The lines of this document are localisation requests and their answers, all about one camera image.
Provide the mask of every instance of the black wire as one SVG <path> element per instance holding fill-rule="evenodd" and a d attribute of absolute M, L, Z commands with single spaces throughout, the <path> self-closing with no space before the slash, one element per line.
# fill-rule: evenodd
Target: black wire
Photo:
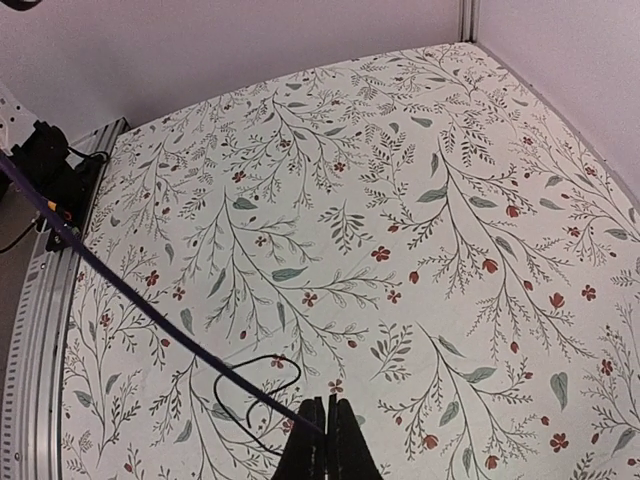
<path fill-rule="evenodd" d="M 2 255 L 3 253 L 7 253 L 9 250 L 15 247 L 18 243 L 20 243 L 20 240 L 26 237 L 27 234 L 31 231 L 31 229 L 35 226 L 36 226 L 36 221 L 31 220 L 31 223 L 29 224 L 29 226 L 25 228 L 24 231 L 20 235 L 18 235 L 18 237 L 13 242 L 11 242 L 9 245 L 7 245 L 4 248 L 0 248 L 0 255 Z"/>
<path fill-rule="evenodd" d="M 109 160 L 109 154 L 107 152 L 104 151 L 98 151 L 98 152 L 93 152 L 91 155 L 87 155 L 86 153 L 82 153 L 78 150 L 76 150 L 75 148 L 68 146 L 67 150 L 69 150 L 71 153 L 79 156 L 80 158 L 83 158 L 85 160 L 94 160 L 98 157 L 103 157 L 104 160 L 102 160 L 102 163 L 107 163 L 107 161 Z"/>
<path fill-rule="evenodd" d="M 283 357 L 281 355 L 261 355 L 259 357 L 252 358 L 251 360 L 247 360 L 246 362 L 242 362 L 242 363 L 239 363 L 239 364 L 234 365 L 234 366 L 230 365 L 229 368 L 231 368 L 232 370 L 235 370 L 236 368 L 244 367 L 246 365 L 251 365 L 252 363 L 259 362 L 260 360 L 264 360 L 266 358 L 270 358 L 272 360 L 284 361 L 284 362 L 288 363 L 289 365 L 293 365 L 296 368 L 296 370 L 298 371 L 298 373 L 296 375 L 296 378 L 294 378 L 290 382 L 282 384 L 281 386 L 279 386 L 278 388 L 276 388 L 274 390 L 266 392 L 267 395 L 271 396 L 274 393 L 278 393 L 278 392 L 281 392 L 282 390 L 285 390 L 285 389 L 289 388 L 290 386 L 292 386 L 295 383 L 297 383 L 298 380 L 300 380 L 300 377 L 302 377 L 302 370 L 300 369 L 298 364 L 296 362 L 294 362 L 293 360 L 289 360 L 288 358 Z M 220 400 L 220 396 L 218 395 L 218 383 L 220 382 L 220 380 L 222 378 L 223 378 L 222 375 L 218 375 L 218 377 L 216 378 L 215 382 L 213 382 L 213 395 L 216 397 L 216 401 L 218 402 L 218 405 L 220 405 L 222 410 L 224 410 L 224 413 L 227 414 L 228 418 L 230 418 L 236 425 L 238 425 L 242 429 L 242 431 L 244 431 L 244 433 L 246 433 L 249 437 L 251 437 L 251 439 L 254 442 L 256 442 L 258 445 L 260 445 L 260 447 L 262 447 L 267 453 L 270 453 L 272 455 L 276 455 L 278 457 L 281 457 L 282 456 L 281 452 L 278 452 L 277 450 L 273 450 L 273 449 L 267 447 L 264 443 L 262 443 L 262 440 L 260 440 L 253 433 L 251 433 L 250 430 L 245 428 L 245 426 L 242 425 L 242 423 L 240 423 L 240 421 L 236 418 L 236 416 L 233 413 L 231 413 L 231 411 L 229 411 L 229 409 L 224 405 L 224 403 L 222 403 L 222 400 Z M 259 402 L 260 402 L 259 400 L 256 400 L 255 402 L 253 402 L 251 404 L 251 406 L 249 407 L 249 409 L 247 410 L 247 413 L 245 415 L 245 420 L 247 422 L 247 425 L 249 425 L 249 428 L 251 428 L 251 421 L 249 419 L 249 415 L 251 414 L 251 410 L 253 410 L 253 407 L 255 407 Z"/>

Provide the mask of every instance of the floral tablecloth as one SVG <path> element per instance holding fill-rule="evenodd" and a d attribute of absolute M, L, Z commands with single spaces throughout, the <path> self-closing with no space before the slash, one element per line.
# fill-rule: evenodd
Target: floral tablecloth
<path fill-rule="evenodd" d="M 120 137 L 87 243 L 276 397 L 352 402 L 387 478 L 640 478 L 640 230 L 592 153 L 477 47 L 316 68 Z M 243 368 L 271 390 L 286 362 Z M 269 478 L 216 372 L 80 267 L 65 478 Z M 246 423 L 251 399 L 222 401 Z M 281 448 L 288 421 L 251 429 Z"/>

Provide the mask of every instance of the gray wall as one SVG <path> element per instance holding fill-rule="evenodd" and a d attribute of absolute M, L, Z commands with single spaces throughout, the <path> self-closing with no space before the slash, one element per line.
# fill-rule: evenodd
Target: gray wall
<path fill-rule="evenodd" d="M 479 41 L 531 82 L 640 196 L 638 0 L 482 0 Z"/>
<path fill-rule="evenodd" d="M 70 138 L 241 86 L 454 41 L 458 0 L 44 0 L 0 7 L 0 79 Z"/>

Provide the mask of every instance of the white robot bracket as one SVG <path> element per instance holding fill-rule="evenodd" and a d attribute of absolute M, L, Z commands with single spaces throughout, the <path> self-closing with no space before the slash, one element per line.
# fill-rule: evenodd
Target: white robot bracket
<path fill-rule="evenodd" d="M 0 149 L 10 154 L 14 145 L 22 145 L 33 133 L 33 124 L 38 120 L 0 82 Z"/>

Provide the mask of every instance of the metal frame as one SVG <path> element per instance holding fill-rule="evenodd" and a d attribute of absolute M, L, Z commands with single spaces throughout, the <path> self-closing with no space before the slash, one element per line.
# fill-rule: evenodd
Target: metal frame
<path fill-rule="evenodd" d="M 458 39 L 461 42 L 476 43 L 478 41 L 479 20 L 480 0 L 460 0 Z"/>
<path fill-rule="evenodd" d="M 126 121 L 120 119 L 94 132 L 83 142 L 83 149 L 111 151 L 126 129 Z M 62 367 L 80 258 L 71 249 L 46 252 L 48 236 L 48 232 L 39 233 L 36 239 L 9 347 L 1 419 L 1 480 L 62 478 Z"/>

